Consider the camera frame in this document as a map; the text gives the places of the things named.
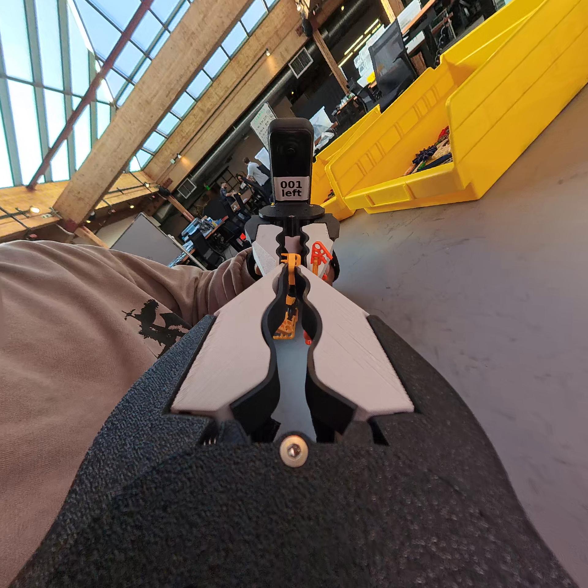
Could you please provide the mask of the pile of toy parts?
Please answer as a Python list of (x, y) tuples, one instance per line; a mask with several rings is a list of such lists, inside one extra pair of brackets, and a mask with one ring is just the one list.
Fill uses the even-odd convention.
[(412, 175), (420, 171), (427, 171), (437, 166), (451, 163), (453, 161), (452, 147), (450, 144), (450, 128), (445, 127), (436, 142), (419, 151), (411, 165), (405, 171), (404, 176)]

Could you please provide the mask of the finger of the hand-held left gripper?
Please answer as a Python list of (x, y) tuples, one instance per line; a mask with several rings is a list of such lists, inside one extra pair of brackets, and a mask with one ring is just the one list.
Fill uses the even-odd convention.
[(282, 228), (275, 224), (259, 224), (256, 236), (252, 241), (252, 253), (256, 266), (265, 276), (281, 265), (281, 255), (277, 252), (280, 244), (277, 237), (282, 234)]
[(301, 228), (302, 264), (319, 278), (326, 274), (333, 256), (334, 241), (327, 224), (307, 224)]

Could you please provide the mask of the yellow plastic bin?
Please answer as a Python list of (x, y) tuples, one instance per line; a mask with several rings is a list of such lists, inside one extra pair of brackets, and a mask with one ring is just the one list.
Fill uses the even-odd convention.
[[(512, 1), (440, 57), (333, 161), (350, 209), (480, 199), (587, 83), (587, 1)], [(404, 176), (449, 126), (453, 161)]]
[(338, 159), (380, 115), (380, 106), (377, 105), (315, 156), (312, 167), (311, 203), (320, 205), (339, 222), (352, 217), (355, 210), (350, 209), (345, 203), (340, 187), (336, 186), (331, 171), (333, 161)]

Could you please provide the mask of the person's left forearm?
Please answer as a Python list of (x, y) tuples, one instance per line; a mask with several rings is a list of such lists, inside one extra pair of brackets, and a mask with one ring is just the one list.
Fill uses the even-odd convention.
[(250, 247), (222, 262), (217, 269), (176, 266), (169, 277), (168, 290), (173, 302), (166, 303), (166, 307), (194, 326), (252, 286), (258, 274)]

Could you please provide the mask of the grey desk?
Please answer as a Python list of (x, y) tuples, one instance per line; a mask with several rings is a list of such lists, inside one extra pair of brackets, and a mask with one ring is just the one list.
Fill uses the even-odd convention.
[(195, 586), (587, 587), (587, 89), (481, 201), (389, 220), (385, 305), (341, 289), (421, 413), (292, 473), (237, 452)]

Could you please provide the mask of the yellow black toy wheel assembly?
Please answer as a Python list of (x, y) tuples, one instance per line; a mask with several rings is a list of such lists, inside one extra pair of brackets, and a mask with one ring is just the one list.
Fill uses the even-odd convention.
[[(280, 327), (274, 333), (274, 340), (276, 341), (290, 341), (295, 338), (296, 324), (298, 323), (299, 309), (298, 309), (298, 295), (296, 294), (296, 278), (295, 270), (302, 263), (300, 254), (287, 253), (282, 254), (281, 263), (288, 268), (288, 291), (286, 294), (286, 310), (284, 320)], [(323, 268), (325, 271), (322, 279), (329, 282), (330, 272), (332, 272), (332, 280), (338, 275), (339, 266), (336, 260), (336, 255), (332, 253), (329, 248), (321, 241), (316, 240), (311, 247), (311, 269), (316, 276), (319, 275), (319, 269)]]

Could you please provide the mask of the black office chair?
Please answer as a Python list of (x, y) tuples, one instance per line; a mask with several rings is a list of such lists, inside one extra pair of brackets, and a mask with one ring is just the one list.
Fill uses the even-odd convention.
[(383, 114), (417, 79), (416, 69), (408, 56), (397, 20), (369, 47), (369, 54), (381, 93), (378, 105)]

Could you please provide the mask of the person's torso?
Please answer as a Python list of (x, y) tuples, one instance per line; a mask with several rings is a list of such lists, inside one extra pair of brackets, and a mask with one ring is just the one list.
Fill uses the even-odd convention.
[(171, 269), (98, 246), (1, 244), (1, 587), (114, 407), (193, 327), (166, 307)]

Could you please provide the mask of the grey partition panel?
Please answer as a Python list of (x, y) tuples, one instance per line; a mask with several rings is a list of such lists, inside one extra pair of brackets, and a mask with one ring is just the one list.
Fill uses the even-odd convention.
[(114, 242), (110, 250), (140, 256), (170, 268), (182, 263), (191, 263), (198, 268), (206, 269), (172, 235), (162, 231), (142, 212)]

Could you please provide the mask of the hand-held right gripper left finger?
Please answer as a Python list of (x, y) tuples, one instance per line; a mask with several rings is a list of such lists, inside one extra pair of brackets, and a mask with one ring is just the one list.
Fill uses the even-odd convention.
[(273, 269), (212, 316), (171, 413), (236, 420), (247, 434), (270, 419), (281, 388), (270, 330), (282, 309), (274, 288), (281, 279), (281, 268)]

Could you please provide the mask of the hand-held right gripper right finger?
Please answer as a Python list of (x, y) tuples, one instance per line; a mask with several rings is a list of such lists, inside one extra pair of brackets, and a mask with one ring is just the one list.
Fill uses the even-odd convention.
[(307, 354), (306, 403), (317, 442), (334, 442), (353, 422), (413, 413), (376, 317), (321, 280), (304, 266), (296, 269), (301, 325), (311, 344)]

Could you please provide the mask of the whiteboard on stand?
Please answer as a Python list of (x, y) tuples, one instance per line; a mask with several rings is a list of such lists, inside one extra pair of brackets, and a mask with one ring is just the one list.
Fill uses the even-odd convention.
[(268, 146), (268, 133), (269, 133), (269, 126), (272, 121), (276, 120), (277, 117), (270, 107), (268, 102), (264, 102), (257, 112), (254, 115), (254, 118), (251, 121), (251, 128), (260, 139), (260, 141), (265, 145)]

